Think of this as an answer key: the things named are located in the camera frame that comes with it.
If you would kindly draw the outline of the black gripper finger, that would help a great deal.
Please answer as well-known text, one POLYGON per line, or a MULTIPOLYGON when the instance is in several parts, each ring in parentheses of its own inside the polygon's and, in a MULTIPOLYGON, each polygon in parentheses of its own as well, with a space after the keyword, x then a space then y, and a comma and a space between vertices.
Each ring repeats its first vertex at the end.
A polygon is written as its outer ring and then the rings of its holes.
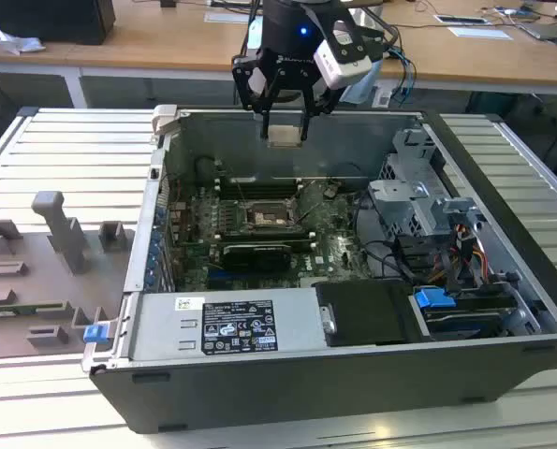
POLYGON ((231 73, 243 109, 261 116, 260 137, 267 139, 271 108, 278 96, 277 54, 270 50, 259 50, 256 56, 235 55, 231 60, 231 73), (256 71, 263 78, 259 93, 249 83, 256 71))
POLYGON ((326 88, 321 96, 315 98, 311 84, 300 89, 303 97, 303 110, 300 121, 300 139, 306 140, 310 121, 321 114, 331 114, 343 94, 343 89, 326 88))

